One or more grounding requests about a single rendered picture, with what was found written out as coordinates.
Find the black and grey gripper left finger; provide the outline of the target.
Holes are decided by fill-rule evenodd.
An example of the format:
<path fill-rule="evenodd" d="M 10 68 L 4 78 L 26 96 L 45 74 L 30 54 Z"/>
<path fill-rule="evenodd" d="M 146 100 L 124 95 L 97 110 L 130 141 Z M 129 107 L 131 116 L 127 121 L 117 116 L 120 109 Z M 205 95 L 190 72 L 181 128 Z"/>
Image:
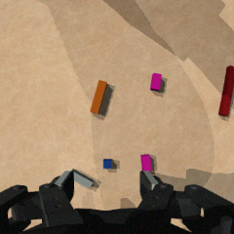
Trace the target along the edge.
<path fill-rule="evenodd" d="M 0 234 L 18 234 L 33 219 L 46 220 L 47 227 L 84 223 L 70 204 L 73 195 L 73 171 L 64 171 L 52 182 L 40 185 L 39 191 L 28 192 L 25 185 L 7 188 L 0 192 Z M 9 208 L 12 212 L 10 218 Z"/>

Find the grey rod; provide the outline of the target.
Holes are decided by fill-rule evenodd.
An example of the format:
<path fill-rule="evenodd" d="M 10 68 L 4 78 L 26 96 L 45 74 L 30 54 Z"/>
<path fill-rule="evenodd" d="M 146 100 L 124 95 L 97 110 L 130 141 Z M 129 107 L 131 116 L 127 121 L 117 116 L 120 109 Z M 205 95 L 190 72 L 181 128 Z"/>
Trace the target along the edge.
<path fill-rule="evenodd" d="M 90 189 L 94 180 L 74 169 L 72 171 L 74 171 L 74 181 Z"/>

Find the red rod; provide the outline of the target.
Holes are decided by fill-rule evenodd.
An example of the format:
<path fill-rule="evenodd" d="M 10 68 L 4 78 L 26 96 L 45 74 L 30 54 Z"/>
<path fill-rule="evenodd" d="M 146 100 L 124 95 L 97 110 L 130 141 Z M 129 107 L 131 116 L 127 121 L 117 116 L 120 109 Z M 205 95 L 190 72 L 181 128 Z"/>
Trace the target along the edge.
<path fill-rule="evenodd" d="M 223 91 L 219 106 L 218 115 L 228 116 L 232 94 L 234 88 L 234 66 L 229 65 L 226 67 Z"/>

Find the small blue cube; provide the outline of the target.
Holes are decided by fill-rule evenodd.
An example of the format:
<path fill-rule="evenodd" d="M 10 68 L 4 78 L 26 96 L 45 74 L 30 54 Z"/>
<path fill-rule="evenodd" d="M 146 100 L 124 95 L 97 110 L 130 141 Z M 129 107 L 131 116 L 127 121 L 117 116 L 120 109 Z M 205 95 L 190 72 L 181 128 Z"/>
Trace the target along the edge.
<path fill-rule="evenodd" d="M 103 159 L 103 168 L 111 169 L 111 159 Z"/>

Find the small magenta block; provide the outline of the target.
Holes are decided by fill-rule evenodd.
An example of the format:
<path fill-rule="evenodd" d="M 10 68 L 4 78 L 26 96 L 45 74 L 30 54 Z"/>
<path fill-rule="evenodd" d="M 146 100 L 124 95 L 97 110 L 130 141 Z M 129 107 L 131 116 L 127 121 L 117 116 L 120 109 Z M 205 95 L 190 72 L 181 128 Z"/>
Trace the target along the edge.
<path fill-rule="evenodd" d="M 158 74 L 158 73 L 152 74 L 150 90 L 152 90 L 152 91 L 159 91 L 160 90 L 161 78 L 162 78 L 162 74 Z"/>
<path fill-rule="evenodd" d="M 144 154 L 144 155 L 140 155 L 140 157 L 141 157 L 142 170 L 151 172 L 150 155 L 149 154 Z"/>

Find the orange rod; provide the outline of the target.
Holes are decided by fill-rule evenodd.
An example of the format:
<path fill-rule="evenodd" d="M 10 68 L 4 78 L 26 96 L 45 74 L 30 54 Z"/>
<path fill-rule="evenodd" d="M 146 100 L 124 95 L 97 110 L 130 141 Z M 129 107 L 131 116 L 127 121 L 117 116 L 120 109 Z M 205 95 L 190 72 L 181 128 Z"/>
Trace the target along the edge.
<path fill-rule="evenodd" d="M 106 89 L 106 85 L 107 85 L 107 82 L 98 80 L 97 90 L 94 96 L 94 100 L 93 100 L 90 112 L 93 112 L 95 114 L 99 113 L 99 109 L 100 109 L 103 95 Z"/>

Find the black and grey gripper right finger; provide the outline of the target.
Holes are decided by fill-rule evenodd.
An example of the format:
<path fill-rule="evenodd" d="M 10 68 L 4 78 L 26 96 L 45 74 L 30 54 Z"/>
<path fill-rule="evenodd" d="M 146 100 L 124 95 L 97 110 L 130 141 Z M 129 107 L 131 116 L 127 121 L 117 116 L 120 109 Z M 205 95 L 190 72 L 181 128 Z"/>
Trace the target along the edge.
<path fill-rule="evenodd" d="M 140 171 L 139 191 L 142 201 L 126 224 L 163 229 L 165 221 L 171 223 L 172 218 L 177 218 L 194 234 L 234 234 L 234 203 L 200 185 L 190 184 L 184 191 L 174 191 L 171 184 L 150 171 Z"/>

